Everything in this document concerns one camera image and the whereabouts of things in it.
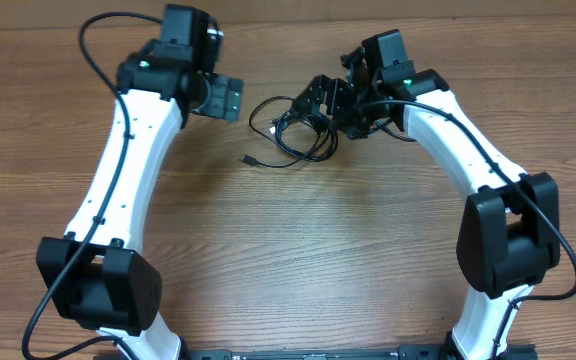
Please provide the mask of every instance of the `wood grain surface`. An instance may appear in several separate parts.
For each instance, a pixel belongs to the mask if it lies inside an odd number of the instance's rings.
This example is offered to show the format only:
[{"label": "wood grain surface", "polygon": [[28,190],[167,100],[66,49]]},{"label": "wood grain surface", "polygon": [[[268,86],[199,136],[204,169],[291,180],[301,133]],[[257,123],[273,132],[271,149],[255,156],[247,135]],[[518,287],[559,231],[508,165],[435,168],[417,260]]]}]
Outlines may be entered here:
[{"label": "wood grain surface", "polygon": [[[78,27],[106,11],[161,16],[169,3],[200,8],[222,24],[576,15],[576,0],[0,0],[0,30]],[[98,25],[135,24],[141,21],[119,18]]]},{"label": "wood grain surface", "polygon": [[[557,180],[561,227],[576,250],[576,17],[226,26],[218,71],[246,81],[242,120],[191,118],[163,165],[145,233],[144,255],[164,280],[161,312],[192,348],[440,343],[459,318],[463,205],[418,144],[344,138],[329,161],[290,170],[238,160],[287,161],[248,129],[252,108],[296,95],[314,75],[342,76],[339,54],[395,27],[417,68],[438,70],[493,143]],[[114,74],[157,32],[100,28],[87,39]],[[45,292],[37,245],[62,234],[77,210],[112,109],[76,30],[0,32],[0,359],[21,358],[23,329]],[[562,257],[536,292],[572,280]],[[31,349],[48,355],[92,335],[51,304]],[[576,297],[525,304],[510,341],[536,344],[543,359],[576,359]]]}]

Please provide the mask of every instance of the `black cable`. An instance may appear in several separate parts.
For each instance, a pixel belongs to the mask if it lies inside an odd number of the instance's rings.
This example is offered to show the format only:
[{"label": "black cable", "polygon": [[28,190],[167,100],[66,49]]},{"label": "black cable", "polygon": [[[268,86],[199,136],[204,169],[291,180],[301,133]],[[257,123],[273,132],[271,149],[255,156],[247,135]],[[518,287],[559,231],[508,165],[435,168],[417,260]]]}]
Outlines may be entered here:
[{"label": "black cable", "polygon": [[[302,116],[291,110],[284,112],[279,118],[273,120],[273,124],[275,125],[274,139],[255,128],[252,122],[257,114],[259,114],[259,112],[269,104],[280,100],[292,101],[294,99],[290,96],[274,96],[264,100],[250,114],[250,117],[248,118],[248,125],[254,132],[263,136],[265,139],[275,144],[275,146],[283,150],[285,153],[295,157],[296,159],[285,165],[270,165],[260,162],[251,156],[245,155],[242,161],[251,166],[259,165],[274,169],[284,169],[295,165],[300,161],[321,162],[328,160],[335,153],[335,151],[337,151],[337,147],[339,145],[339,137],[337,135],[337,130],[334,128],[333,122],[322,113],[319,113],[319,115]],[[315,140],[312,147],[305,153],[292,149],[286,145],[282,138],[284,131],[290,125],[296,122],[301,122],[317,133],[317,139]],[[326,149],[321,154],[315,155],[315,153],[321,150],[325,144],[328,144],[328,147],[326,147]]]},{"label": "black cable", "polygon": [[110,79],[106,76],[106,74],[104,74],[104,72],[95,63],[95,61],[92,59],[92,57],[88,53],[88,50],[86,49],[86,46],[84,44],[84,34],[86,32],[86,29],[88,29],[88,27],[90,25],[92,25],[93,23],[95,23],[99,20],[102,20],[102,19],[106,19],[109,17],[118,17],[118,16],[119,17],[133,17],[133,18],[138,18],[138,19],[144,19],[144,20],[148,20],[148,21],[152,21],[152,22],[161,24],[160,19],[158,19],[156,17],[148,16],[148,15],[142,15],[142,14],[137,14],[137,13],[132,13],[132,12],[107,12],[107,13],[99,14],[97,16],[93,16],[92,18],[88,19],[86,22],[84,22],[84,24],[79,29],[79,49],[81,50],[81,53],[83,54],[84,58],[86,59],[86,62],[88,62],[90,67],[92,67],[92,69],[97,73],[97,75],[99,75],[99,77],[101,78],[101,80],[103,80],[103,82],[106,84],[106,86],[108,86],[110,91],[112,91],[113,95],[115,96],[115,98],[117,99],[117,102],[119,103],[119,105],[121,107],[121,111],[123,112],[124,119],[125,119],[124,120],[124,126],[125,126],[124,141],[123,141],[123,145],[121,148],[121,153],[119,155],[119,160],[117,161],[117,167],[115,168],[115,173],[113,174],[112,180],[110,181],[110,185],[108,185],[108,190],[106,191],[106,195],[104,196],[104,199],[101,203],[101,206],[99,207],[99,211],[97,212],[97,215],[93,218],[93,224],[90,227],[90,230],[88,230],[88,233],[86,234],[86,236],[82,240],[81,245],[79,246],[79,249],[77,249],[77,251],[75,251],[75,253],[72,255],[72,257],[70,258],[70,260],[68,261],[68,263],[64,267],[64,269],[59,273],[59,275],[57,276],[55,281],[52,283],[52,285],[50,286],[48,291],[46,291],[46,295],[44,295],[44,297],[41,299],[41,301],[39,302],[39,305],[37,306],[37,309],[35,310],[35,312],[31,316],[30,321],[28,321],[28,325],[26,326],[26,331],[24,332],[24,336],[23,336],[23,339],[21,341],[21,352],[24,355],[24,358],[26,358],[28,360],[56,360],[56,359],[61,359],[61,358],[64,358],[64,357],[74,353],[74,352],[77,352],[83,348],[86,348],[90,345],[93,345],[93,344],[96,344],[96,343],[102,342],[102,341],[113,341],[113,342],[117,343],[119,346],[121,346],[121,348],[124,350],[124,352],[126,352],[126,354],[128,354],[128,356],[131,360],[137,360],[137,357],[132,352],[132,350],[126,345],[126,343],[123,341],[123,339],[121,339],[118,336],[99,336],[97,338],[93,338],[93,339],[85,341],[79,345],[76,345],[70,349],[62,351],[59,354],[48,356],[48,357],[43,357],[43,358],[33,356],[30,353],[30,349],[29,349],[30,336],[32,335],[32,332],[35,329],[37,322],[39,321],[39,317],[41,316],[44,309],[48,305],[48,302],[50,302],[50,299],[52,299],[52,296],[55,294],[55,292],[57,291],[57,289],[59,288],[59,286],[63,282],[66,275],[68,275],[68,273],[72,270],[72,268],[75,267],[75,265],[78,263],[78,260],[81,257],[81,254],[83,253],[86,246],[90,243],[93,235],[95,234],[95,231],[99,227],[99,224],[101,223],[101,221],[103,219],[104,212],[106,211],[106,208],[108,207],[108,203],[110,202],[110,198],[112,197],[112,193],[115,190],[115,187],[117,186],[117,181],[119,180],[119,175],[121,174],[121,169],[123,168],[124,161],[126,160],[126,153],[128,152],[128,143],[132,137],[132,135],[130,134],[130,116],[128,114],[128,108],[126,107],[126,103],[122,99],[122,97],[119,94],[119,91],[117,90],[115,85],[110,81]]},{"label": "black cable", "polygon": [[483,146],[481,146],[481,144],[479,143],[479,141],[477,140],[477,138],[475,138],[475,136],[470,132],[470,130],[464,125],[462,124],[459,120],[457,120],[457,118],[455,118],[454,115],[452,114],[448,114],[445,111],[442,111],[440,109],[437,109],[435,107],[426,105],[426,104],[421,104],[421,103],[417,103],[417,102],[412,102],[412,101],[405,101],[405,100],[382,100],[382,101],[376,101],[376,102],[372,102],[372,103],[368,103],[368,104],[364,104],[364,105],[360,105],[359,107],[357,107],[356,111],[361,112],[362,110],[369,108],[369,107],[375,107],[375,106],[382,106],[382,105],[390,105],[390,104],[394,104],[394,105],[410,105],[410,106],[414,106],[414,107],[418,107],[418,108],[422,108],[424,110],[428,110],[430,112],[433,112],[437,115],[440,115],[444,118],[446,118],[446,120],[452,122],[453,124],[455,124],[463,133],[464,135],[466,135],[466,137],[468,138],[468,140],[470,140],[470,142],[473,144],[473,146],[477,149],[477,151],[481,154],[481,156],[484,158],[484,160],[488,163],[488,165],[490,165],[490,167],[492,168],[492,170],[502,179],[504,180],[521,198],[521,200],[524,202],[524,204],[526,206],[528,206],[528,208],[530,208],[530,210],[537,215],[538,218],[540,218],[544,224],[546,224],[546,227],[548,227],[548,229],[557,237],[557,239],[559,240],[559,243],[561,244],[561,246],[564,248],[564,250],[566,251],[566,254],[568,254],[568,257],[570,258],[570,262],[572,263],[573,269],[575,271],[575,284],[573,285],[573,287],[568,290],[567,292],[563,293],[563,294],[559,294],[559,295],[527,295],[527,296],[521,296],[518,297],[516,299],[513,299],[512,301],[509,302],[508,307],[506,308],[506,311],[504,313],[504,317],[502,319],[502,322],[499,326],[499,329],[497,330],[497,335],[495,336],[495,338],[493,339],[493,349],[492,349],[492,357],[491,359],[499,359],[499,357],[497,356],[497,349],[500,346],[500,341],[501,341],[501,337],[506,329],[506,326],[508,325],[508,320],[510,319],[510,315],[512,314],[512,310],[513,309],[517,309],[517,305],[521,302],[524,301],[558,301],[558,300],[566,300],[572,296],[574,296],[576,294],[576,255],[575,252],[573,251],[572,247],[570,246],[570,244],[568,243],[568,241],[566,240],[566,238],[563,236],[563,234],[557,229],[557,227],[548,219],[548,217],[546,217],[546,215],[541,211],[541,209],[539,209],[539,207],[537,206],[537,204],[534,203],[534,201],[532,201],[528,195],[526,195],[526,193],[524,193],[521,188],[519,187],[519,185],[517,185],[514,181],[512,181],[506,174],[503,173],[503,171],[501,171],[501,169],[499,168],[499,165],[490,157],[490,155],[488,155],[488,153],[486,153],[486,150],[483,148]]},{"label": "black cable", "polygon": [[384,122],[382,122],[381,120],[377,120],[377,121],[375,121],[375,122],[377,123],[377,127],[375,127],[373,130],[370,131],[371,134],[374,133],[374,132],[377,132],[377,131],[381,130],[381,131],[385,132],[386,134],[394,137],[394,138],[397,139],[397,140],[401,140],[401,141],[404,141],[404,142],[417,142],[417,140],[415,140],[415,139],[413,139],[413,138],[411,138],[411,137],[408,137],[408,136],[405,136],[405,135],[401,135],[401,134],[397,134],[397,133],[395,133],[394,131],[390,130],[390,128],[388,127],[388,124],[390,124],[390,123],[392,122],[392,118],[390,118],[390,119],[388,119],[388,120],[386,120],[386,121],[384,121]]}]

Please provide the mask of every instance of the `cable clip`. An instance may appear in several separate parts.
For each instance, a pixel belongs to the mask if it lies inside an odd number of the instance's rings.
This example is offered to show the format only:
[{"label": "cable clip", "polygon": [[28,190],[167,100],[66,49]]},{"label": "cable clip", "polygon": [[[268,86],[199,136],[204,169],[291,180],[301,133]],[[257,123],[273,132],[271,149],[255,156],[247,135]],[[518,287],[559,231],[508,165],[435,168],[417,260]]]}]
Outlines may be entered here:
[{"label": "cable clip", "polygon": [[95,224],[103,225],[106,223],[106,219],[102,218],[101,216],[93,216],[92,222]]},{"label": "cable clip", "polygon": [[498,162],[493,162],[492,164],[488,164],[488,165],[490,165],[490,169],[488,169],[488,173],[490,173],[490,174],[495,173],[496,170],[500,170]]}]

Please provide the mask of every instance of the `white arm segment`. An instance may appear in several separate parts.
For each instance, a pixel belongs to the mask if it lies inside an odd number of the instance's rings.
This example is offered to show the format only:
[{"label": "white arm segment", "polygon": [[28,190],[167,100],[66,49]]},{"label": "white arm segment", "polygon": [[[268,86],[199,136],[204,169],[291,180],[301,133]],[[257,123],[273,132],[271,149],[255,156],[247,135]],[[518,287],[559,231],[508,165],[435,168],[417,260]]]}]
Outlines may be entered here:
[{"label": "white arm segment", "polygon": [[[130,115],[128,152],[119,181],[104,214],[104,223],[97,228],[91,243],[109,245],[113,238],[124,241],[124,248],[141,253],[143,228],[148,203],[157,181],[168,147],[181,129],[182,116],[174,99],[161,100],[159,93],[130,90],[122,95]],[[99,206],[117,167],[124,141],[124,115],[115,102],[115,116],[108,143],[97,167],[88,194],[66,233],[75,232],[82,241],[92,225]]]},{"label": "white arm segment", "polygon": [[[486,139],[477,127],[466,117],[459,107],[452,91],[435,90],[417,97],[417,102],[433,106],[449,114],[464,124],[479,141],[488,155],[499,164],[513,181],[519,181],[519,174],[526,171],[508,160]],[[404,128],[408,135],[416,139],[430,153],[450,178],[463,200],[479,188],[488,185],[493,189],[506,183],[495,173],[479,154],[468,137],[453,123],[440,115],[421,108],[406,106]]]},{"label": "white arm segment", "polygon": [[[457,349],[467,360],[488,360],[492,356],[492,348],[497,331],[501,325],[508,302],[530,294],[534,286],[522,285],[507,290],[496,299],[490,299],[486,293],[468,287],[468,295],[461,317],[452,329],[452,339]],[[508,325],[499,340],[497,355],[506,351],[506,337],[517,315],[513,310],[508,319]]]},{"label": "white arm segment", "polygon": [[130,350],[140,360],[178,360],[181,351],[179,336],[168,330],[164,319],[157,313],[155,321],[148,330],[139,336],[130,336],[123,330],[101,328],[97,330],[100,335],[115,335],[121,337]]},{"label": "white arm segment", "polygon": [[[453,114],[475,136],[499,168],[511,180],[519,181],[526,171],[508,160],[497,150],[466,117],[452,91],[435,90],[417,97],[417,102],[430,105]],[[437,161],[457,188],[463,200],[476,193],[484,185],[493,189],[506,183],[491,171],[468,137],[452,122],[421,108],[406,106],[404,128]],[[468,287],[468,296],[461,318],[453,328],[452,338],[457,349],[466,360],[487,360],[492,355],[494,338],[503,319],[508,302],[516,297],[528,295],[534,286],[519,286],[507,290],[497,299]],[[500,340],[497,354],[506,350],[506,335],[517,311],[514,310]]]}]

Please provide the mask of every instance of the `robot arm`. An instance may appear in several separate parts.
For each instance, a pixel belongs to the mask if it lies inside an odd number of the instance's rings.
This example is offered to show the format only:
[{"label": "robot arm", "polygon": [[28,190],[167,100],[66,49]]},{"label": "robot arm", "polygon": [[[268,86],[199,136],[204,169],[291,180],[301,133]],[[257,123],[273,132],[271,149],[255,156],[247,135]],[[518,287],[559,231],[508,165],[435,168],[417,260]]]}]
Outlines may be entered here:
[{"label": "robot arm", "polygon": [[[416,72],[398,30],[362,41],[342,56],[342,65],[349,69],[347,81],[315,77],[295,98],[292,111],[318,115],[325,105],[333,128],[350,139],[367,137],[380,130],[371,127],[378,119],[390,118],[428,151],[465,202],[457,259],[470,286],[461,319],[444,345],[447,356],[441,359],[486,360],[492,349],[495,357],[536,357],[534,351],[507,349],[506,336],[517,302],[557,265],[559,241],[519,201],[516,188],[558,228],[555,182],[546,173],[529,176],[499,152],[464,114],[437,72]],[[521,220],[507,225],[510,212],[521,214]]]},{"label": "robot arm", "polygon": [[[183,340],[159,314],[161,276],[141,256],[143,227],[161,164],[190,109],[197,115],[238,119],[243,82],[213,73],[222,37],[207,13],[166,7],[160,39],[119,67],[117,88],[129,118],[117,100],[97,172],[64,239],[45,237],[37,250],[44,281],[56,289],[52,300],[59,314],[121,341],[120,349],[130,360],[190,359]],[[114,191],[100,217],[117,169]],[[96,231],[84,242],[93,225]],[[56,282],[71,263],[72,270]]]},{"label": "robot arm", "polygon": [[[486,152],[495,159],[499,168],[513,181],[519,182],[520,176],[526,175],[524,169],[501,154],[468,119],[459,107],[452,91],[434,90],[418,96],[417,102],[454,115],[470,130]],[[498,189],[507,185],[491,171],[490,165],[472,142],[452,122],[425,109],[406,106],[403,126],[408,131],[408,135],[417,140],[441,166],[463,200],[477,193],[484,186]],[[508,302],[528,295],[533,288],[534,286],[523,284],[504,291],[498,298],[491,299],[485,292],[477,291],[469,286],[461,318],[451,335],[456,350],[464,359],[486,360],[490,358],[493,341],[501,326]],[[507,323],[497,355],[506,351],[506,336],[517,310],[513,310]]]}]

